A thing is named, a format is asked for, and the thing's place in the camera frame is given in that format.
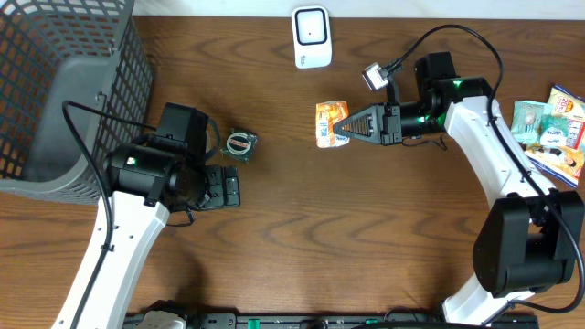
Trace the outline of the dark green round-logo packet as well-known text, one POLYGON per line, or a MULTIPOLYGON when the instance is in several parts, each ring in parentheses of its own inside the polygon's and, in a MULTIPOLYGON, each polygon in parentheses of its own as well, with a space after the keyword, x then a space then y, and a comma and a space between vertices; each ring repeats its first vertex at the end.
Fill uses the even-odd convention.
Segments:
POLYGON ((232 159, 248 163, 257 141, 255 133, 232 128, 221 152, 232 159))

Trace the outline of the orange small snack packet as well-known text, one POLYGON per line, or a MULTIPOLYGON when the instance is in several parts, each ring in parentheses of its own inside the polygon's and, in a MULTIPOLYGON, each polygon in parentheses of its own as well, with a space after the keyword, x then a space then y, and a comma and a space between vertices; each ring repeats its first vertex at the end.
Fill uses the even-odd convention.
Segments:
POLYGON ((334 125, 348 117, 345 101, 327 101, 315 105, 315 137, 319 148, 344 146, 350 139, 334 133, 334 125))

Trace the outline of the light green snack packet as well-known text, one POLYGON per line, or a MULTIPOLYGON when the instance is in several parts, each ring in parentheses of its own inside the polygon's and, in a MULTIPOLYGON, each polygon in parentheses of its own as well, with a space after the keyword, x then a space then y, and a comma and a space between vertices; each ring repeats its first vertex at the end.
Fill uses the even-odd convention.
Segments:
POLYGON ((537 101, 516 101, 511 133, 515 139, 525 145, 535 143, 543 115, 548 111, 546 103, 537 101))

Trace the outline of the teal small snack packet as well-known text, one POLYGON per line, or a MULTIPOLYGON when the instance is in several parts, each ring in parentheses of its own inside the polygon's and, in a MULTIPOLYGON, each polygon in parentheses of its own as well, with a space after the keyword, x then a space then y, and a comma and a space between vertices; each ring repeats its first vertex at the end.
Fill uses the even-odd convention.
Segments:
POLYGON ((562 116, 545 115, 541 121, 539 143, 543 146, 565 146, 569 120, 562 116))

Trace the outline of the large beige snack bag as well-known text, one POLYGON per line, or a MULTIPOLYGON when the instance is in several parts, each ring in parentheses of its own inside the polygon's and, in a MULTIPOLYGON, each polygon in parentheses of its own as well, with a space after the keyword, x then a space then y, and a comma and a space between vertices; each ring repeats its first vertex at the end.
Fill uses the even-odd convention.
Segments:
POLYGON ((584 99, 555 84, 551 88, 547 105, 548 111, 543 117, 562 116, 569 120, 566 145, 541 145, 540 124, 538 139, 527 147, 525 154, 540 170, 555 176, 570 187, 576 187, 584 168, 584 99))

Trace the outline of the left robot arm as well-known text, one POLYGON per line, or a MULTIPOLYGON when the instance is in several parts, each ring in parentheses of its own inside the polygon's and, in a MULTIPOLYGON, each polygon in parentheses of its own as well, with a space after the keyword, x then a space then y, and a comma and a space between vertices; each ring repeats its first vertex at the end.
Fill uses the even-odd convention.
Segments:
POLYGON ((145 260, 171 214, 240 204, 238 170, 210 165, 216 123, 195 108, 168 102, 156 127, 110 152, 98 166, 69 116, 65 122, 92 171, 101 204, 89 245, 54 325, 120 328, 145 260))

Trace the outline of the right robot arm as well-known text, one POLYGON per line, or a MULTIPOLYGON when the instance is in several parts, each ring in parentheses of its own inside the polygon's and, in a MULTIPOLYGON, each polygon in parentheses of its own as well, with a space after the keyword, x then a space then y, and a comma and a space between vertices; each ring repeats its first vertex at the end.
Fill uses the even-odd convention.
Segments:
POLYGON ((582 273, 584 203, 533 166, 491 100, 486 79, 462 78, 450 53, 431 53, 415 64, 419 100, 402 102, 394 80, 401 68, 398 62, 367 67, 368 87, 386 90, 387 101, 336 123, 334 132, 385 146, 446 133, 471 164, 490 212, 473 245, 472 277, 442 303, 444 321, 490 325, 512 306, 582 273))

